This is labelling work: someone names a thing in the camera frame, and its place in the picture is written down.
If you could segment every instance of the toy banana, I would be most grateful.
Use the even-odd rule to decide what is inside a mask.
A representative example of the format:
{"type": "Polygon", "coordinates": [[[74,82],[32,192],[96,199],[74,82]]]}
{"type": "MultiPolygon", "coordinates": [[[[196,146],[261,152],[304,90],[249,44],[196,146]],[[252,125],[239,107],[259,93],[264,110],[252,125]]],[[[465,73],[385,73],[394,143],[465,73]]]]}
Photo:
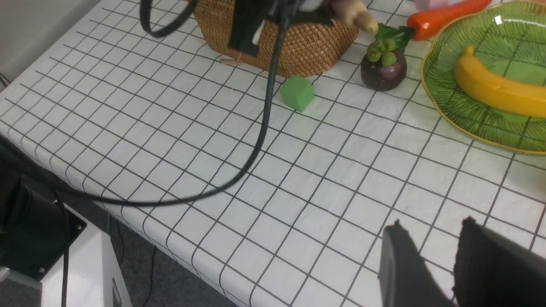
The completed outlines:
{"type": "Polygon", "coordinates": [[[455,80],[467,95],[492,108],[546,118],[546,87],[503,78],[487,70],[469,46],[455,64],[455,80]]]}

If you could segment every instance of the green block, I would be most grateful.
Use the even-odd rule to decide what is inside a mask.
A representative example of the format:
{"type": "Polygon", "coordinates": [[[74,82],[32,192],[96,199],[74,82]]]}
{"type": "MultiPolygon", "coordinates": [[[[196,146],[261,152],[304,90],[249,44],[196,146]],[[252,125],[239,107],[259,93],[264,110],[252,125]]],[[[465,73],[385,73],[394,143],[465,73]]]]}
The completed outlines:
{"type": "Polygon", "coordinates": [[[281,87],[281,97],[285,105],[303,112],[314,99],[311,82],[299,76],[291,76],[281,87]]]}

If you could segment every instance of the green leaf-shaped plate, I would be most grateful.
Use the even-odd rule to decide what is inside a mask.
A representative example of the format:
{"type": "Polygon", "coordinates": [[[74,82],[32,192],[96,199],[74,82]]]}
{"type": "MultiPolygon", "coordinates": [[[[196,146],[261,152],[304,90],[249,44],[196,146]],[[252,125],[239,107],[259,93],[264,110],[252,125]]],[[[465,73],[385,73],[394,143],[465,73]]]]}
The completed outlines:
{"type": "Polygon", "coordinates": [[[457,86],[455,61],[469,45],[490,71],[546,86],[546,5],[507,2],[450,23],[433,42],[421,68],[427,94],[453,126],[505,149],[546,155],[546,119],[490,108],[457,86]]]}

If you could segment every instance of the woven basket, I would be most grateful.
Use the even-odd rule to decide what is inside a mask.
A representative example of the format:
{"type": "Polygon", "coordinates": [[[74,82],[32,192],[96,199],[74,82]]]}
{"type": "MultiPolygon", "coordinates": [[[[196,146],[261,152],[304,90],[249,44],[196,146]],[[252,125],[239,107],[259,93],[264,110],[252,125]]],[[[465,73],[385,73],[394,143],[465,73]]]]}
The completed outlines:
{"type": "MultiPolygon", "coordinates": [[[[247,63],[263,70],[269,64],[277,37],[277,25],[267,22],[260,36],[260,53],[257,57],[242,54],[228,48],[233,19],[233,0],[199,0],[194,16],[201,27],[203,37],[210,48],[238,62],[247,63]]],[[[292,75],[306,77],[330,69],[358,36],[355,28],[335,22],[334,27],[303,24],[290,27],[277,74],[288,78],[292,75]]]]}

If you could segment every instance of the toy carrot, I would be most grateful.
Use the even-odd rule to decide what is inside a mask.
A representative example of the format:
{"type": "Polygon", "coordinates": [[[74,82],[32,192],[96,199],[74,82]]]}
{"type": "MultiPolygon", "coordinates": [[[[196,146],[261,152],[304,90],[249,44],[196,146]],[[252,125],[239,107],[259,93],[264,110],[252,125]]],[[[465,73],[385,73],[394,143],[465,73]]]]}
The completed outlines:
{"type": "Polygon", "coordinates": [[[411,15],[407,26],[414,28],[414,40],[429,39],[457,18],[476,14],[485,9],[491,0],[464,0],[448,7],[420,11],[411,15]]]}

